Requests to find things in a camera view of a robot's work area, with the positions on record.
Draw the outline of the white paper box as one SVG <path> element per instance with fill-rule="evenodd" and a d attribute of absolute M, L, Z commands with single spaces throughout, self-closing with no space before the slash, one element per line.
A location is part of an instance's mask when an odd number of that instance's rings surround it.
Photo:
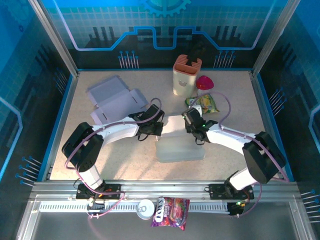
<path fill-rule="evenodd" d="M 155 147 L 155 155 L 161 163 L 202 160 L 206 152 L 196 144 L 195 137 L 187 133 L 180 115 L 164 117 L 162 133 L 156 138 Z"/>

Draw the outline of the lavender paper box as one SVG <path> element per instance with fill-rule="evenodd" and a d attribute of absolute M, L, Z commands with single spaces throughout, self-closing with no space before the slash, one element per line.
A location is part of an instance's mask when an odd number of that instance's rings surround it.
<path fill-rule="evenodd" d="M 96 125 L 124 119 L 130 114 L 143 112 L 149 104 L 137 88 L 129 89 L 118 75 L 103 79 L 86 90 L 94 111 L 90 114 Z"/>

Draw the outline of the green yellow candy bag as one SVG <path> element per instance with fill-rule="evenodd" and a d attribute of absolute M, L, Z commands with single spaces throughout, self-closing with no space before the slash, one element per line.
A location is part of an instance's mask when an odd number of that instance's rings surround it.
<path fill-rule="evenodd" d="M 200 106 L 203 114 L 219 113 L 216 102 L 210 94 L 186 98 L 184 103 L 188 107 Z"/>

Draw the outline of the beige knife block, orange top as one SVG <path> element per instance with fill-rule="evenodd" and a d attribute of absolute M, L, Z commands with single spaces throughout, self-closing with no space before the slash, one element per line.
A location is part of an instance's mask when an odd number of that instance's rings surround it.
<path fill-rule="evenodd" d="M 202 60 L 197 58 L 188 65 L 188 56 L 181 54 L 173 65 L 173 93 L 189 98 L 195 90 L 196 79 L 202 67 Z"/>

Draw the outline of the silver tin can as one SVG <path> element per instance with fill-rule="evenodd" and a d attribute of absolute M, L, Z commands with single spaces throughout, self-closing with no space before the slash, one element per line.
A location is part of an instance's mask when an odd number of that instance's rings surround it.
<path fill-rule="evenodd" d="M 155 213 L 155 205 L 149 199 L 141 200 L 136 206 L 136 214 L 142 220 L 149 220 Z"/>

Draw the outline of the purple berries candy bag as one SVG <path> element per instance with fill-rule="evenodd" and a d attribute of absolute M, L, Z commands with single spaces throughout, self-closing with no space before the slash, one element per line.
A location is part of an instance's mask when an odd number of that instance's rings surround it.
<path fill-rule="evenodd" d="M 182 231 L 186 228 L 190 200 L 161 196 L 157 199 L 151 227 L 172 227 Z"/>

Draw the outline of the black electronics module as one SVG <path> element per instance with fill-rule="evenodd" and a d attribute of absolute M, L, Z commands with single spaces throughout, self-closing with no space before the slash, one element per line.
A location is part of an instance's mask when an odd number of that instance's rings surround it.
<path fill-rule="evenodd" d="M 227 211 L 231 217 L 239 217 L 245 210 L 246 200 L 239 200 L 237 202 L 228 202 Z"/>

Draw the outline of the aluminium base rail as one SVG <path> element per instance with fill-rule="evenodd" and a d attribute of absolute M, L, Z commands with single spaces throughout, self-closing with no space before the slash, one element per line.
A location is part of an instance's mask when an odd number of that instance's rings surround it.
<path fill-rule="evenodd" d="M 158 197 L 186 198 L 191 202 L 208 202 L 210 195 L 205 191 L 209 184 L 222 184 L 221 180 L 106 180 L 107 184 L 120 184 L 129 201 L 155 200 Z M 74 201 L 76 185 L 73 180 L 49 180 L 36 182 L 31 189 L 30 201 Z M 301 199 L 295 182 L 270 181 L 262 186 L 261 202 L 291 202 Z"/>

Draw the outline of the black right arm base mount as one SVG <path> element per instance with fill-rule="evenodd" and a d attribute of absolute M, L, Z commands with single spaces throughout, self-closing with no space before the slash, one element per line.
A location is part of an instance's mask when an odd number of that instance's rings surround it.
<path fill-rule="evenodd" d="M 209 184 L 205 191 L 209 193 L 211 200 L 253 200 L 255 198 L 251 185 L 242 190 L 236 190 L 228 184 Z"/>

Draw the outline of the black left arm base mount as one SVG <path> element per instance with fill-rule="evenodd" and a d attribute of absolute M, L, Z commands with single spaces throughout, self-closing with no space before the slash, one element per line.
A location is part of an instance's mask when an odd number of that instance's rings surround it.
<path fill-rule="evenodd" d="M 81 183 L 77 187 L 75 198 L 77 200 L 88 200 L 90 198 L 93 198 L 94 200 L 119 200 L 121 185 L 102 183 L 95 191 L 104 192 L 106 194 L 95 193 Z"/>

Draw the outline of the aluminium frame post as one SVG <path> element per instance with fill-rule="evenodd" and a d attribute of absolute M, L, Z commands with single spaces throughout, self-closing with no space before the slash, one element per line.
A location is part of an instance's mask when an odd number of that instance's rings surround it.
<path fill-rule="evenodd" d="M 301 0 L 287 0 L 285 7 L 279 15 L 265 45 L 252 68 L 252 77 L 256 78 L 270 56 L 279 38 L 282 36 L 287 24 L 295 13 Z"/>
<path fill-rule="evenodd" d="M 53 43 L 54 47 L 58 51 L 61 59 L 63 60 L 64 64 L 66 65 L 67 69 L 69 70 L 70 74 L 76 78 L 79 74 L 78 68 L 67 49 L 61 35 L 59 34 L 58 30 L 56 29 L 53 21 L 51 20 L 48 11 L 46 10 L 44 4 L 41 0 L 28 0 L 29 4 L 31 5 L 32 9 L 34 10 L 37 18 L 41 22 L 42 26 L 44 27 L 47 35 L 49 36 L 51 42 Z"/>

